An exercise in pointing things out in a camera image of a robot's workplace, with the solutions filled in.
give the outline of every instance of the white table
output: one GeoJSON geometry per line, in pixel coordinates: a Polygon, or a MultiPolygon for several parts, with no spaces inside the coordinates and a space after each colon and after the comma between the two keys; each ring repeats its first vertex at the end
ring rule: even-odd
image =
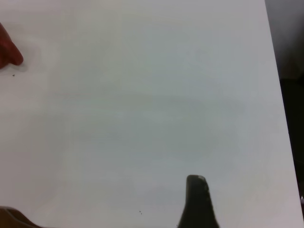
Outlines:
{"type": "Polygon", "coordinates": [[[0,21],[25,59],[0,71],[0,205],[174,228],[200,174],[222,228],[303,228],[263,0],[4,0],[0,21]]]}

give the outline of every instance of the brown object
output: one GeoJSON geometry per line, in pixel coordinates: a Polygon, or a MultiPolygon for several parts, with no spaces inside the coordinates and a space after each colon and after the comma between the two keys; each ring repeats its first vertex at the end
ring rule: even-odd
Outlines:
{"type": "Polygon", "coordinates": [[[0,207],[0,228],[42,228],[14,208],[0,207]]]}
{"type": "Polygon", "coordinates": [[[0,69],[9,63],[19,66],[22,62],[23,56],[0,23],[0,69]]]}

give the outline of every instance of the white surface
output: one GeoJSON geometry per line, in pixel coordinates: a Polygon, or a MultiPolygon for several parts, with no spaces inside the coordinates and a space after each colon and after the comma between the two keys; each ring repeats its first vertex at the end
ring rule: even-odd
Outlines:
{"type": "Polygon", "coordinates": [[[0,21],[25,59],[0,71],[1,205],[173,228],[200,174],[221,227],[303,227],[264,1],[5,0],[0,21]]]}

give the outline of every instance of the black object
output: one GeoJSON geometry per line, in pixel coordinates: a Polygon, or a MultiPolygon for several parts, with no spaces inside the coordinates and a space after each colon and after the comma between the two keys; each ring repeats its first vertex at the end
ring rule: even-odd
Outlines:
{"type": "MultiPolygon", "coordinates": [[[[299,198],[304,196],[304,75],[298,80],[280,80],[288,133],[298,182],[299,198]]],[[[304,218],[304,204],[301,202],[304,218]]]]}
{"type": "Polygon", "coordinates": [[[178,228],[219,228],[203,176],[187,177],[186,204],[178,228]]]}

